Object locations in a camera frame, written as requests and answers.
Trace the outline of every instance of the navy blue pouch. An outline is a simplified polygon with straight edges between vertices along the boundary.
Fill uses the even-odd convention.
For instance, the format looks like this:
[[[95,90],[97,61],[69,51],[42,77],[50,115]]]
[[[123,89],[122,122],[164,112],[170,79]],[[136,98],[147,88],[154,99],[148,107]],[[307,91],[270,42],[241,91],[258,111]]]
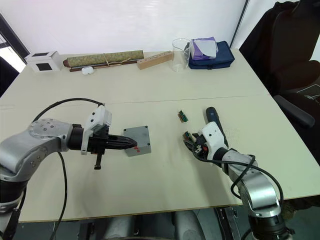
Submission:
[[[191,55],[189,57],[189,67],[191,69],[222,69],[230,67],[231,63],[235,60],[229,45],[226,41],[216,43],[219,51],[215,59],[208,60],[193,60]]]

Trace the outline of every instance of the robotic arm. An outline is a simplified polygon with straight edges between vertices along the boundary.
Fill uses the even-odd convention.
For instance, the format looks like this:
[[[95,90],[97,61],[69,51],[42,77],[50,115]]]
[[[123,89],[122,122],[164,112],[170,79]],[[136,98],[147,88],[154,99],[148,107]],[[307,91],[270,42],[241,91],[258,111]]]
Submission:
[[[101,169],[105,149],[128,149],[137,145],[129,137],[110,135],[112,114],[100,105],[84,128],[54,119],[36,120],[27,130],[0,144],[0,236],[12,239],[18,224],[17,208],[29,179],[51,153],[81,150],[97,154],[94,169]]]
[[[223,172],[236,183],[240,199],[248,211],[254,239],[292,239],[290,231],[286,228],[282,219],[281,206],[276,192],[268,178],[259,170],[253,168],[249,168],[245,174],[242,174],[250,163],[253,166],[258,166],[255,160],[252,162],[253,156],[228,149],[228,143],[216,110],[209,107],[206,110],[206,115],[209,123],[198,134],[194,134],[196,141],[192,149],[190,149],[190,146],[187,147],[192,150],[196,158],[205,159],[204,162],[214,160],[214,163],[222,168]],[[223,162],[236,162],[243,165],[225,164]]]

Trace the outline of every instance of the wooden block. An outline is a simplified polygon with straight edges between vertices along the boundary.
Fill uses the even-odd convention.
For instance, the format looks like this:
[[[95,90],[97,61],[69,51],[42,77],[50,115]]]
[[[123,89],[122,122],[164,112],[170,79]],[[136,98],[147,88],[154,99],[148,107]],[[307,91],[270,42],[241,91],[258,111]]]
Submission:
[[[160,54],[157,54],[154,56],[140,59],[136,63],[138,65],[138,68],[140,70],[142,70],[142,69],[146,69],[146,68],[152,67],[157,64],[162,64],[166,61],[172,60],[172,58],[173,58],[173,52],[172,51],[165,51],[163,53],[160,53]]]

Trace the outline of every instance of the tabletop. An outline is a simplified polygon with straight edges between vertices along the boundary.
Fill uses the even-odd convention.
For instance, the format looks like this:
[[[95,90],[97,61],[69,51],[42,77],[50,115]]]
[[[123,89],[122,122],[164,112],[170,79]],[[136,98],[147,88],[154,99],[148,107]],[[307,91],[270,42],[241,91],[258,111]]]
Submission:
[[[157,53],[145,52],[144,56]],[[231,66],[215,70],[174,72],[169,61],[143,70],[137,64],[100,68],[91,75],[69,72],[67,67],[36,73],[27,66],[1,97],[0,108],[44,107],[67,98],[113,104],[267,95],[239,50],[232,53],[235,60]]]
[[[34,73],[26,67],[0,98],[0,141],[24,131],[48,105],[66,98],[92,98],[112,112],[110,134],[148,126],[151,153],[128,157],[107,150],[102,169],[95,155],[63,153],[68,178],[64,220],[87,219],[241,204],[220,168],[196,160],[182,134],[205,124],[215,107],[229,146],[256,156],[259,167],[281,184],[286,199],[320,194],[320,167],[238,50],[231,67],[173,72],[168,63],[144,70],[135,64],[97,69],[92,75]],[[96,105],[69,102],[43,117],[84,124]],[[181,123],[183,112],[189,121]],[[28,183],[20,221],[54,221],[61,212],[64,178],[56,153]]]
[[[259,167],[280,182],[286,199],[320,194],[317,162],[269,95],[113,103],[107,105],[112,112],[110,134],[148,125],[152,152],[128,157],[124,150],[107,150],[101,170],[94,170],[95,155],[63,153],[68,178],[63,219],[240,204],[230,191],[229,177],[217,166],[195,159],[182,141],[185,131],[195,133],[206,124],[204,112],[210,106],[219,114],[229,146],[255,155]],[[43,117],[83,124],[95,108],[92,103],[66,103]],[[180,109],[188,122],[180,122]],[[1,138],[25,130],[41,110],[34,106],[1,109]],[[53,153],[28,183],[20,221],[56,220],[63,196],[61,161]]]

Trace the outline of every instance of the small white box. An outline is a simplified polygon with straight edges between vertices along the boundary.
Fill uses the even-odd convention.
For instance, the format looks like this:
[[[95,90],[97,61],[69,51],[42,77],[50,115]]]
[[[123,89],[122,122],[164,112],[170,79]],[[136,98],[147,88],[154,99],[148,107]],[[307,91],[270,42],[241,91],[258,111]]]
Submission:
[[[57,51],[31,53],[24,59],[36,73],[60,71],[63,64]]]

